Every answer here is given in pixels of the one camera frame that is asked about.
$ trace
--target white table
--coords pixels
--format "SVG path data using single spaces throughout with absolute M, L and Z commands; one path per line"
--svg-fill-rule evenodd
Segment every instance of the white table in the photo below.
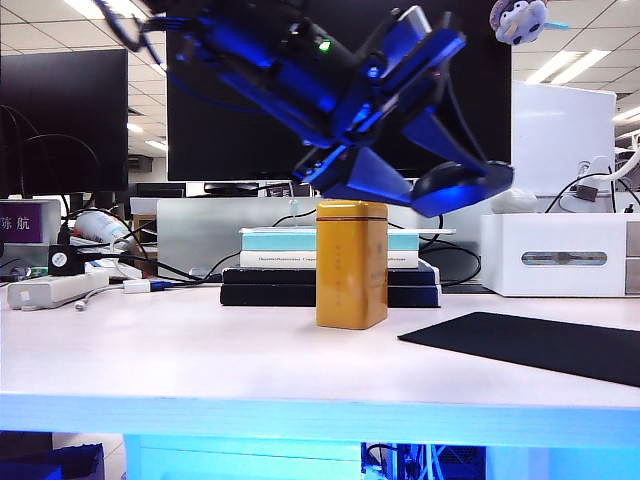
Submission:
M 124 433 L 130 480 L 163 478 L 178 462 L 169 451 L 194 454 L 193 472 L 211 458 L 194 452 L 235 469 L 257 453 L 238 478 L 303 451 L 321 462 L 286 466 L 296 479 L 328 478 L 330 461 L 333 478 L 357 478 L 363 441 L 640 451 L 638 388 L 397 340 L 472 311 L 640 330 L 640 299 L 445 295 L 441 309 L 391 310 L 359 332 L 318 328 L 313 309 L 222 307 L 218 295 L 114 291 L 83 313 L 13 312 L 0 289 L 0 429 Z

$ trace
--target black device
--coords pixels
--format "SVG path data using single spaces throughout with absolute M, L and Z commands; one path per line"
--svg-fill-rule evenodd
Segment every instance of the black device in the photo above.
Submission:
M 3 56 L 1 62 L 0 104 L 15 111 L 2 114 L 0 166 L 6 186 L 0 182 L 0 195 L 126 190 L 126 51 Z M 69 138 L 29 140 L 38 133 L 75 137 L 97 160 Z
M 175 4 L 168 15 L 197 15 L 208 3 L 145 2 L 158 8 Z M 467 46 L 451 62 L 453 85 L 462 111 L 487 157 L 510 162 L 511 50 L 495 41 L 486 19 L 493 0 L 317 0 L 305 15 L 349 50 L 356 51 L 394 7 L 422 6 L 433 23 L 446 11 L 459 19 Z M 181 34 L 167 34 L 168 66 L 193 90 L 212 99 L 253 108 L 241 94 L 212 75 L 208 65 L 180 62 L 188 45 Z M 287 179 L 309 150 L 296 133 L 269 115 L 213 107 L 168 85 L 170 180 Z M 403 115 L 390 117 L 376 152 L 407 178 L 419 178 L 443 160 L 405 138 Z

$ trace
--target bottle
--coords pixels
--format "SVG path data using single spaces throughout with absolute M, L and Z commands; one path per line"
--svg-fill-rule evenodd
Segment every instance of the bottle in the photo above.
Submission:
M 125 238 L 118 242 L 118 248 L 131 250 L 135 240 L 129 235 L 127 227 L 119 220 L 103 212 L 90 211 L 81 213 L 76 219 L 75 232 L 82 238 L 99 243 L 110 243 L 114 239 Z

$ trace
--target stack of books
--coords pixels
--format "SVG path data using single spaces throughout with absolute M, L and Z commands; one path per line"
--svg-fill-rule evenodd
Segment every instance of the stack of books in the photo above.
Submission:
M 240 231 L 240 266 L 267 269 L 316 268 L 315 228 L 251 228 Z M 418 268 L 420 236 L 389 230 L 389 268 Z
M 315 306 L 315 229 L 288 230 L 242 231 L 240 266 L 222 273 L 223 305 Z M 440 306 L 440 272 L 418 259 L 418 247 L 417 233 L 389 231 L 391 308 Z

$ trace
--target yellow tin can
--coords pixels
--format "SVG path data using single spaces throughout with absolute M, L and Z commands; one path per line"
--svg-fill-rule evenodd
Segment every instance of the yellow tin can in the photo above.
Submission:
M 387 318 L 387 206 L 318 205 L 316 322 L 364 330 Z

